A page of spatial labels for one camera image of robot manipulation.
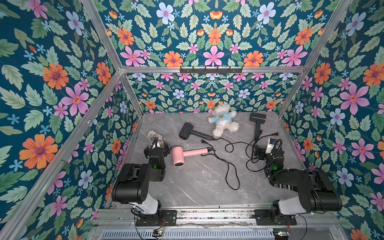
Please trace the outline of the pink hair dryer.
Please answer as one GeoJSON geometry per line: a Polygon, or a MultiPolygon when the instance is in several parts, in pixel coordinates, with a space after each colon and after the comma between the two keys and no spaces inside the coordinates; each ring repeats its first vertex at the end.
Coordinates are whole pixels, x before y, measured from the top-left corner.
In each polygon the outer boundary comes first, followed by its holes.
{"type": "Polygon", "coordinates": [[[207,148],[198,150],[184,151],[182,147],[174,147],[171,150],[173,165],[175,167],[181,167],[185,164],[185,158],[197,155],[207,154],[209,151],[207,148]]]}

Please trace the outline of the dark grey round hair dryer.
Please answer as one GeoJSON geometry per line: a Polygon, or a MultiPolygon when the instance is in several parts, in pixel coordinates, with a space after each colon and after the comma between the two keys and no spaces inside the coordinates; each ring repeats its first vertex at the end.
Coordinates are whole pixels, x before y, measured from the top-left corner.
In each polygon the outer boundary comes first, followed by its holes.
{"type": "Polygon", "coordinates": [[[202,139],[205,139],[208,141],[213,140],[212,136],[198,132],[198,131],[195,131],[194,126],[192,124],[184,123],[182,129],[180,130],[179,137],[183,140],[187,140],[190,137],[190,135],[194,135],[196,137],[199,137],[199,138],[202,138],[202,139]]]}

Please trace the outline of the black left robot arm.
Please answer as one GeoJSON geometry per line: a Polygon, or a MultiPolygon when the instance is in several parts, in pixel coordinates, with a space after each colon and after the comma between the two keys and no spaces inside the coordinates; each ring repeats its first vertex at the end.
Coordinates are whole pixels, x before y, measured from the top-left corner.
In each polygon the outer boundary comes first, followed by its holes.
{"type": "Polygon", "coordinates": [[[112,200],[132,206],[138,215],[159,216],[161,203],[149,194],[149,184],[164,180],[165,157],[171,149],[162,137],[151,137],[151,145],[144,150],[149,162],[123,166],[111,192],[112,200]]]}

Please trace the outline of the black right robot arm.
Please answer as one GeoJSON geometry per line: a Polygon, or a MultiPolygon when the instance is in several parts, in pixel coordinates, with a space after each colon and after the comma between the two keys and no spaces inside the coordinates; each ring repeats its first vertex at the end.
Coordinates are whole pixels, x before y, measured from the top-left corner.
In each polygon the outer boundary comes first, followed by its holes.
{"type": "Polygon", "coordinates": [[[253,147],[253,156],[265,162],[263,171],[269,183],[279,189],[294,191],[297,196],[277,200],[266,214],[258,218],[292,217],[297,214],[339,212],[342,200],[324,171],[307,171],[284,168],[284,151],[281,139],[271,139],[266,148],[253,147]]]}

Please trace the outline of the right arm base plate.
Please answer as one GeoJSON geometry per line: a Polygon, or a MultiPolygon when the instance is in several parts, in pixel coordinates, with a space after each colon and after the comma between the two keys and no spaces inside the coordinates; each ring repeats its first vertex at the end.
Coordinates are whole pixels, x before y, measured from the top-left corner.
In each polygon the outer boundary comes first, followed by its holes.
{"type": "Polygon", "coordinates": [[[293,215],[282,215],[272,210],[254,210],[253,218],[258,226],[296,226],[297,221],[293,215]]]}

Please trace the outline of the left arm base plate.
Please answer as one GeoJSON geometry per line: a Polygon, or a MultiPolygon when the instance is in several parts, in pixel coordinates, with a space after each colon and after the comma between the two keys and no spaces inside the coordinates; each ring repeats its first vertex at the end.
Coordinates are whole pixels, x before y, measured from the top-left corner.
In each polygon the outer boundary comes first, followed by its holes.
{"type": "Polygon", "coordinates": [[[153,215],[139,214],[136,225],[138,227],[174,227],[176,226],[177,213],[176,210],[159,210],[153,215]]]}

